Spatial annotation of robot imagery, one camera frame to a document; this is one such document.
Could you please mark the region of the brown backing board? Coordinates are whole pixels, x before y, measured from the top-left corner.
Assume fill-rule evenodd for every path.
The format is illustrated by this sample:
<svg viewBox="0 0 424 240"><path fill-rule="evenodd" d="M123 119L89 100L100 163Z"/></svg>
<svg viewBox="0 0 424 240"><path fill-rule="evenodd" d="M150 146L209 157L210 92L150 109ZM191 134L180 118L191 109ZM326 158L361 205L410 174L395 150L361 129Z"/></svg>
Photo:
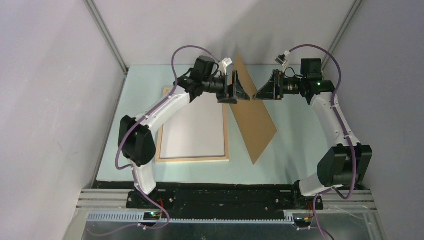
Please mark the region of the brown backing board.
<svg viewBox="0 0 424 240"><path fill-rule="evenodd" d="M252 98L258 91L240 53L235 55L234 69L243 89ZM240 130L250 161L259 160L277 133L277 128L262 100L240 100L231 106L231 111Z"/></svg>

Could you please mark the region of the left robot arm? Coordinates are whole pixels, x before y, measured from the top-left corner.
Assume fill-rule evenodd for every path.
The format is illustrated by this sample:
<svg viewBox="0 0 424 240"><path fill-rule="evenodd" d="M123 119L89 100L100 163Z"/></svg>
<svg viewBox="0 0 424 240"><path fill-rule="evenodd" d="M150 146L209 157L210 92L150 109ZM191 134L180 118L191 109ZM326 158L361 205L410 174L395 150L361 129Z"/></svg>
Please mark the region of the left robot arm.
<svg viewBox="0 0 424 240"><path fill-rule="evenodd" d="M154 134L174 114L191 104L203 93L214 94L219 104L237 104L248 101L250 96L243 89L236 70L228 75L230 58L217 61L211 57L199 56L186 73L176 77L171 89L143 113L131 117L125 115L119 124L118 151L115 167L119 166L120 156L129 164L134 179L134 188L140 195L138 201L145 208L153 208L158 202L155 191L152 160L156 154Z"/></svg>

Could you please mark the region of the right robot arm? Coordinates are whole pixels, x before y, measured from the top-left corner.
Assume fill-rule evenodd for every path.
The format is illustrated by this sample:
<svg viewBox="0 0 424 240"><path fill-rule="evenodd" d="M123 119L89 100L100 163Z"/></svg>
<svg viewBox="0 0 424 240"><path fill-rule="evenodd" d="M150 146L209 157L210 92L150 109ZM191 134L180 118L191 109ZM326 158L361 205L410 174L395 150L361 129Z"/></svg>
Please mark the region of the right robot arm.
<svg viewBox="0 0 424 240"><path fill-rule="evenodd" d="M280 101L285 95L300 95L306 99L323 129L329 150L317 165L316 173L298 180L291 190L291 204L304 209L311 198L335 191L343 199L349 198L355 185L360 183L368 169L373 151L364 145L349 127L338 103L336 87L325 80L320 58L304 58L300 74L287 76L288 60L285 55L275 61L282 69L273 70L268 82L254 95L254 100ZM348 187L343 196L340 188Z"/></svg>

